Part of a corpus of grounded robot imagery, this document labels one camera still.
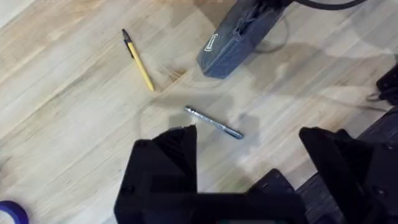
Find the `bag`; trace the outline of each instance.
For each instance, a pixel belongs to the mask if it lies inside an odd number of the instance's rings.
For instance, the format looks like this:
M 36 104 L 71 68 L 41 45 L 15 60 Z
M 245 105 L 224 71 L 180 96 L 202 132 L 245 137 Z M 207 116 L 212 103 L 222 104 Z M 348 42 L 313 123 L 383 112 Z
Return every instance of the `bag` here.
M 203 74 L 226 78 L 255 50 L 290 3 L 238 0 L 197 57 Z

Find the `pencil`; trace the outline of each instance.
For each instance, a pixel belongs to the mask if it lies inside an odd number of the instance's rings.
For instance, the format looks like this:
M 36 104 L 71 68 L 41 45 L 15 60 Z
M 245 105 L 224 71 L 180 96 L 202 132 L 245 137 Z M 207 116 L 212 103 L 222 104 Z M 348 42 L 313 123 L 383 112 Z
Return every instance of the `pencil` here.
M 127 31 L 125 29 L 123 29 L 122 32 L 123 32 L 123 37 L 124 37 L 124 43 L 126 44 L 127 48 L 129 49 L 133 59 L 136 61 L 138 69 L 141 72 L 141 75 L 144 78 L 145 82 L 147 83 L 149 90 L 155 91 L 154 84 L 150 80 L 147 70 L 145 69 L 144 64 L 142 63 L 142 60 L 140 59 L 136 48 L 132 44 L 132 40 L 131 40 L 129 34 L 127 33 Z

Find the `marker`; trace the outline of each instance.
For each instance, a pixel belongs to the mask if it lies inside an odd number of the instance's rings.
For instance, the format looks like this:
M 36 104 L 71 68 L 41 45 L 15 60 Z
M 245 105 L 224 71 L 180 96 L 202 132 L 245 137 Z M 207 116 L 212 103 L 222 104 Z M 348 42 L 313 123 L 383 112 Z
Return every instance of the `marker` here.
M 216 126 L 216 128 L 224 131 L 225 133 L 229 134 L 230 136 L 236 138 L 236 139 L 243 139 L 243 134 L 239 133 L 238 131 L 233 130 L 232 128 L 229 128 L 223 124 L 220 124 L 219 122 L 207 117 L 206 115 L 203 115 L 201 113 L 199 113 L 197 110 L 191 108 L 190 106 L 186 106 L 184 108 L 185 111 L 197 116 L 198 118 L 206 121 L 207 123 L 210 123 L 214 126 Z

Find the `wood grain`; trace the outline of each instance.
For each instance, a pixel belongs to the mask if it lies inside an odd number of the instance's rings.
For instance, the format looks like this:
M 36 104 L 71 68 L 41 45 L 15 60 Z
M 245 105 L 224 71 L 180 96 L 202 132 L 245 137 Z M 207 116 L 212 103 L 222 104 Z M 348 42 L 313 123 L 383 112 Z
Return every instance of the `wood grain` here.
M 356 136 L 389 109 L 365 99 L 395 64 L 396 0 L 340 12 L 293 3 L 230 77 L 205 78 L 195 57 L 233 4 L 1 1 L 0 199 L 23 204 L 32 223 L 116 223 L 134 141 L 192 123 L 201 191 L 243 192 L 273 167 L 298 187 L 315 172 L 301 127 Z M 131 61 L 122 28 L 156 93 Z M 185 105 L 245 139 L 197 121 Z

